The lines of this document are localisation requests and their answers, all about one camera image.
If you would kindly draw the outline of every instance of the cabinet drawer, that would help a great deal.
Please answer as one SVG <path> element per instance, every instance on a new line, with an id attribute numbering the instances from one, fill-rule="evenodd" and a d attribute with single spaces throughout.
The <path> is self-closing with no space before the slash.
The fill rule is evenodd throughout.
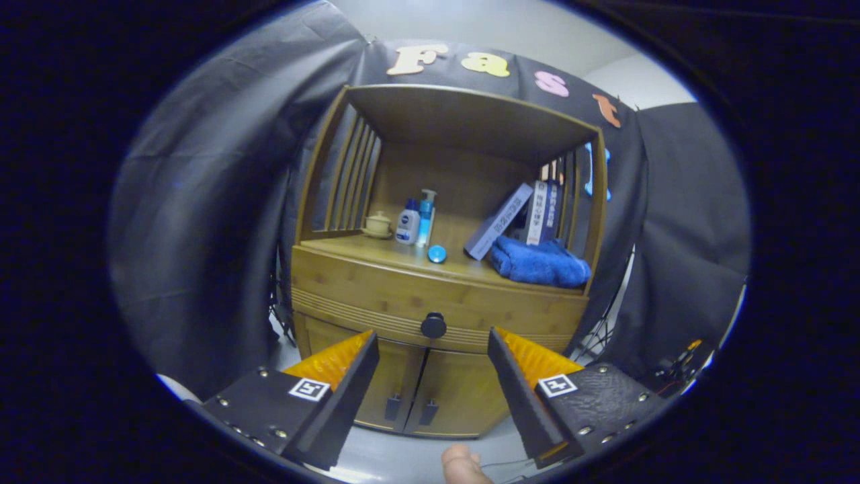
<path id="1" fill-rule="evenodd" d="M 583 295 L 542 293 L 452 280 L 338 257 L 301 246 L 292 250 L 295 308 L 356 331 L 431 348 L 486 353 L 491 326 L 563 351 L 585 311 Z M 428 313 L 442 313 L 441 338 L 421 334 Z"/>

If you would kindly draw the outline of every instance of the lotion bottle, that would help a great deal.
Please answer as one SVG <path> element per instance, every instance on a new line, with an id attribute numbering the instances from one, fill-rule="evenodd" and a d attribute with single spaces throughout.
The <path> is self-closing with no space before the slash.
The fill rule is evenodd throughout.
<path id="1" fill-rule="evenodd" d="M 397 221 L 397 232 L 395 239 L 397 242 L 406 245 L 412 245 L 418 239 L 418 225 L 420 216 L 418 215 L 418 201 L 415 198 L 410 198 L 406 201 L 406 209 L 400 213 L 400 219 Z"/>

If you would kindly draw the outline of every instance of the book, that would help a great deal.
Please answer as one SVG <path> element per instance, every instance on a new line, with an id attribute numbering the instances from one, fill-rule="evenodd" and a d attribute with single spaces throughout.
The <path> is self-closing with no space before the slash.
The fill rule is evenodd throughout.
<path id="1" fill-rule="evenodd" d="M 507 226 L 511 225 L 513 218 L 519 210 L 529 201 L 534 189 L 528 183 L 522 183 L 499 207 L 499 209 L 487 218 L 480 227 L 472 234 L 466 242 L 465 250 L 469 257 L 481 260 L 489 252 L 496 238 L 505 232 Z"/>
<path id="2" fill-rule="evenodd" d="M 554 239 L 561 217 L 562 187 L 558 182 L 535 182 L 533 191 L 525 216 L 525 227 L 513 237 L 526 245 Z"/>

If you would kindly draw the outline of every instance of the door handle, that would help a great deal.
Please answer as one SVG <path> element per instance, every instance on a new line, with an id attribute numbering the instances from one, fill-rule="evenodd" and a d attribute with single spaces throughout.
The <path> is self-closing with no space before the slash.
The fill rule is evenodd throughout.
<path id="1" fill-rule="evenodd" d="M 434 402 L 433 399 L 430 399 L 430 401 L 424 406 L 424 412 L 421 412 L 421 419 L 418 421 L 418 424 L 430 425 L 438 410 L 439 406 L 436 405 L 436 402 Z"/>
<path id="2" fill-rule="evenodd" d="M 400 394 L 394 394 L 385 402 L 385 419 L 389 421 L 397 420 L 397 413 L 400 411 Z"/>

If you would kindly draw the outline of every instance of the finger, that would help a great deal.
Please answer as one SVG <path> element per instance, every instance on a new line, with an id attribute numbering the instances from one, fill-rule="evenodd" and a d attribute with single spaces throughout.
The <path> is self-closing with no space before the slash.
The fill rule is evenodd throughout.
<path id="1" fill-rule="evenodd" d="M 461 457 L 466 459 L 470 457 L 469 447 L 465 444 L 454 444 L 448 449 L 446 449 L 445 452 L 442 452 L 442 465 L 445 465 L 451 459 L 457 459 Z"/>
<path id="2" fill-rule="evenodd" d="M 446 484 L 493 484 L 468 457 L 455 457 L 443 467 Z"/>

